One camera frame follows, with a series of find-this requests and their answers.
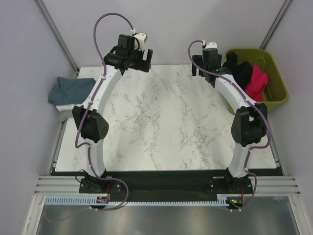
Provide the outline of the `black t shirt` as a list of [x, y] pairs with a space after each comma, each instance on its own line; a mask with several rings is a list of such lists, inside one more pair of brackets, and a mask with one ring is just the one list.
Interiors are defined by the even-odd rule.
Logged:
[[231, 72], [236, 83], [245, 90], [250, 83], [253, 68], [248, 61], [238, 64], [237, 60], [237, 54], [230, 52], [226, 55], [226, 61], [223, 63], [223, 67], [226, 67]]

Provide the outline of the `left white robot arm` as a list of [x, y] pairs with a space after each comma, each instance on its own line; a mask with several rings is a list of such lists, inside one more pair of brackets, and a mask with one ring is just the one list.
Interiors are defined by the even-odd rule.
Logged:
[[147, 34], [139, 32], [133, 36], [121, 34], [118, 43], [103, 57], [105, 62], [92, 91], [80, 106], [74, 106], [72, 115], [77, 127], [76, 148], [86, 146], [88, 166], [81, 180], [80, 193], [104, 193], [109, 182], [105, 179], [106, 167], [103, 160], [103, 143], [109, 124], [103, 118], [104, 108], [117, 82], [128, 69], [148, 72], [151, 68], [153, 51], [148, 50], [144, 58]]

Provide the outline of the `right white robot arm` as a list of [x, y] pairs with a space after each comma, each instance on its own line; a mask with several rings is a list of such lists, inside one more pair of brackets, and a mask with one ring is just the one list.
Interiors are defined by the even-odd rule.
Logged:
[[248, 162], [252, 149], [268, 133], [268, 109], [257, 104], [236, 83], [231, 71], [221, 66], [221, 55], [214, 47], [204, 48], [201, 55], [190, 55], [192, 75], [203, 76], [218, 90], [233, 109], [235, 116], [231, 125], [231, 135], [235, 141], [233, 157], [226, 169], [221, 188], [231, 193], [251, 192]]

